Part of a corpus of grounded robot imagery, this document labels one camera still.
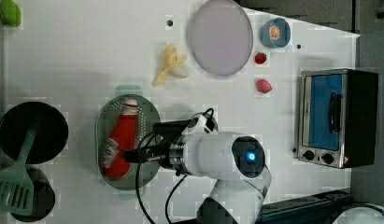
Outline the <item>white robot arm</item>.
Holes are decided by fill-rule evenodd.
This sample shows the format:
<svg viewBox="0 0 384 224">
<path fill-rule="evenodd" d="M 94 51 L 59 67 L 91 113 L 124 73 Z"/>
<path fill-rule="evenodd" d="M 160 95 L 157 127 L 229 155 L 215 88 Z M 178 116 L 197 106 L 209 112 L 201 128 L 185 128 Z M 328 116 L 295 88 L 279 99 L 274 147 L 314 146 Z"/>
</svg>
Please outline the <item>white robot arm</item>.
<svg viewBox="0 0 384 224">
<path fill-rule="evenodd" d="M 152 135 L 157 145 L 128 150 L 122 154 L 125 160 L 157 161 L 179 175 L 216 181 L 196 211 L 196 224 L 255 224 L 271 183 L 257 139 L 192 119 L 156 123 Z"/>
</svg>

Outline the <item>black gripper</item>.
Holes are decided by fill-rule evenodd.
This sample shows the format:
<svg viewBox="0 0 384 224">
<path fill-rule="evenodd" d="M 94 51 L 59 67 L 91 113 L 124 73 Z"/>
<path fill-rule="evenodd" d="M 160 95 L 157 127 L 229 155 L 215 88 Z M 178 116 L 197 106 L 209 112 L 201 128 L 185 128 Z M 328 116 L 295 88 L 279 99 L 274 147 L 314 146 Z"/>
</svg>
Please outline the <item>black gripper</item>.
<svg viewBox="0 0 384 224">
<path fill-rule="evenodd" d="M 186 119 L 154 124 L 151 133 L 154 143 L 148 143 L 144 147 L 131 150 L 130 162 L 157 161 L 161 167 L 175 170 L 175 144 L 190 122 L 190 119 Z"/>
</svg>

